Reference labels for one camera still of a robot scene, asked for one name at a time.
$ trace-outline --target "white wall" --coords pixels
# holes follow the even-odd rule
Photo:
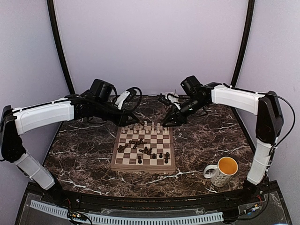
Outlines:
[[[6,105],[35,105],[68,94],[46,1],[0,0],[0,5],[0,114]],[[57,128],[54,124],[22,136],[40,162]],[[0,163],[0,224],[15,224],[27,182],[16,166]]]
[[[177,89],[196,75],[201,83],[230,83],[244,29],[247,0],[55,1],[75,91],[95,78],[119,92]]]
[[[252,28],[238,87],[273,90],[286,98],[300,116],[300,1],[256,1]],[[285,135],[293,120],[291,110],[281,102]],[[255,138],[255,117],[240,112]],[[277,149],[269,175],[277,180],[293,224],[300,224],[300,128],[299,119],[291,135]]]

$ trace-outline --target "robotic arm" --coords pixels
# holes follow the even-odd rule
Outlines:
[[[53,201],[64,201],[60,183],[23,147],[20,135],[48,124],[92,116],[110,120],[117,126],[138,123],[133,110],[123,108],[123,104],[130,102],[136,95],[135,89],[137,88],[130,88],[109,102],[109,96],[115,87],[96,79],[91,88],[81,95],[69,95],[53,102],[26,108],[12,109],[10,105],[6,106],[0,124],[2,157],[18,166],[44,189]]]
[[[211,103],[228,105],[257,116],[256,151],[243,185],[243,200],[248,201],[270,166],[274,147],[284,123],[279,101],[273,96],[276,93],[269,91],[269,95],[263,95],[214,82],[203,86],[195,76],[187,77],[181,82],[181,86],[190,99],[183,102],[179,108],[178,105],[174,105],[170,109],[164,118],[164,127],[181,126],[187,123],[189,115]]]

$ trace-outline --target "mug handle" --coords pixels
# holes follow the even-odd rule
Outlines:
[[[205,178],[212,178],[213,177],[213,175],[214,175],[214,172],[213,173],[211,173],[211,174],[207,174],[206,172],[208,171],[208,170],[216,170],[218,168],[218,166],[217,165],[208,165],[207,167],[205,167],[205,169],[204,169],[204,171],[203,171],[203,175],[204,175],[204,177]]]

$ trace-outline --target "white mug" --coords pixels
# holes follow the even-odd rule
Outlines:
[[[217,165],[208,165],[203,171],[205,178],[210,179],[211,183],[217,187],[223,187],[231,177],[238,171],[238,163],[231,157],[221,158]]]

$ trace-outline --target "marble tabletop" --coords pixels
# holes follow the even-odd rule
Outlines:
[[[167,108],[145,96],[135,114],[141,121],[162,122]],[[176,171],[171,174],[117,172],[110,169],[117,127],[94,118],[64,122],[45,160],[65,190],[120,197],[180,197],[242,188],[253,153],[231,109],[223,105],[198,110],[188,124],[173,128]],[[239,170],[224,187],[203,177],[207,165],[230,156]]]

